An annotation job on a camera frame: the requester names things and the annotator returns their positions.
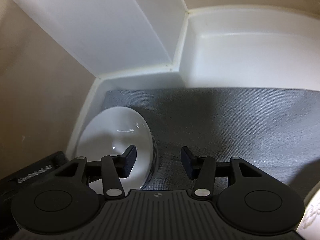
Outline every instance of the gray felt surface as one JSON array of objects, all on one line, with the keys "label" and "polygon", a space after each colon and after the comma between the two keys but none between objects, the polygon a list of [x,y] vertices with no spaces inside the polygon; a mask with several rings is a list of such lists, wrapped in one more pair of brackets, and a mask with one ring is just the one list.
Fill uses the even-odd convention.
[{"label": "gray felt surface", "polygon": [[[160,166],[147,189],[187,189],[180,149],[217,161],[239,156],[302,197],[320,181],[320,92],[216,88],[115,90],[102,110],[127,106],[147,121]],[[215,193],[227,187],[217,178]]]}]

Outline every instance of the white corner panel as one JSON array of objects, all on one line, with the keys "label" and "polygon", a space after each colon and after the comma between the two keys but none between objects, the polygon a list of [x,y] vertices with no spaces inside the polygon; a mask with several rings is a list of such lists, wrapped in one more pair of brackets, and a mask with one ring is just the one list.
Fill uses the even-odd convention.
[{"label": "white corner panel", "polygon": [[136,0],[173,60],[186,13],[183,0]]},{"label": "white corner panel", "polygon": [[14,1],[95,76],[172,60],[135,0]]}]

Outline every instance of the white object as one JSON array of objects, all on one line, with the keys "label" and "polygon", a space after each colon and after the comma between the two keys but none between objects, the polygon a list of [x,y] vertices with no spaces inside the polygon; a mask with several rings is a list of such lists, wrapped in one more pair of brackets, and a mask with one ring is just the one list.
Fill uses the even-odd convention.
[{"label": "white object", "polygon": [[[105,155],[121,155],[129,145],[137,148],[137,160],[128,178],[120,178],[125,194],[141,189],[148,178],[156,153],[150,129],[143,117],[127,107],[112,107],[98,114],[85,128],[77,146],[76,156],[99,161]],[[103,194],[102,181],[89,184]]]},{"label": "white object", "polygon": [[306,211],[297,228],[305,240],[320,239],[320,182],[305,198]]}]

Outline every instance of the circular pad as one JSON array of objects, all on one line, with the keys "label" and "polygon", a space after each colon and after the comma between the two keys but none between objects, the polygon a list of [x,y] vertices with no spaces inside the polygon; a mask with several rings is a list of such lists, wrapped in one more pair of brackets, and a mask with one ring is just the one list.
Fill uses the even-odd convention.
[{"label": "circular pad", "polygon": [[57,234],[89,222],[99,206],[97,194],[86,185],[72,177],[55,177],[17,194],[11,212],[21,228]]},{"label": "circular pad", "polygon": [[72,196],[62,190],[48,190],[40,193],[35,199],[38,209],[48,212],[67,208],[72,202]]},{"label": "circular pad", "polygon": [[261,212],[277,210],[282,204],[282,199],[276,193],[267,190],[250,192],[244,200],[248,207]]},{"label": "circular pad", "polygon": [[304,203],[297,193],[264,177],[239,179],[220,193],[217,206],[233,227],[257,235],[292,230],[304,213]]}]

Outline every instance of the brand logo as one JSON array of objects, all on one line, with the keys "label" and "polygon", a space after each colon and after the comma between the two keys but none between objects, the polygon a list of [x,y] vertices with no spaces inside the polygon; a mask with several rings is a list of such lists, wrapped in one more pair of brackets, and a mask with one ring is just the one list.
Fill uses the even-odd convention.
[{"label": "brand logo", "polygon": [[163,194],[161,194],[161,193],[157,192],[156,194],[154,194],[154,196],[155,196],[156,198],[160,198],[160,197],[162,197],[162,196],[163,196]]},{"label": "brand logo", "polygon": [[28,179],[31,179],[31,178],[33,178],[33,177],[35,177],[35,176],[37,176],[37,175],[39,175],[39,174],[41,174],[43,172],[46,172],[47,170],[50,170],[50,169],[52,169],[51,164],[49,164],[45,168],[41,168],[39,171],[34,171],[33,173],[29,173],[27,176],[25,176],[25,177],[23,177],[21,179],[18,179],[18,183],[22,183],[22,182],[24,182],[24,181],[26,181]]}]

